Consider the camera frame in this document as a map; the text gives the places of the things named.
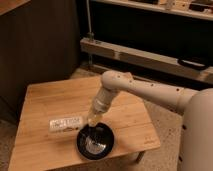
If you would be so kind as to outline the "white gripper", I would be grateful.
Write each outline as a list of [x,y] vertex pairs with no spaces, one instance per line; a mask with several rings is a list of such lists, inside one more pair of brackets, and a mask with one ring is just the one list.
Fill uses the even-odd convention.
[[109,110],[115,97],[116,93],[114,91],[108,90],[104,87],[99,89],[92,102],[92,111],[98,115],[94,115],[93,112],[89,112],[87,116],[87,122],[90,127],[95,127],[101,121],[102,114]]

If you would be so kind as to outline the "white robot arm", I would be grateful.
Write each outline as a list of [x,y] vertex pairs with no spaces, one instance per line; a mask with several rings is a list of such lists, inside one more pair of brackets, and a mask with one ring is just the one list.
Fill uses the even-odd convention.
[[121,91],[128,92],[183,116],[177,171],[213,171],[213,88],[139,81],[113,70],[104,72],[100,81],[88,115],[90,126],[101,120]]

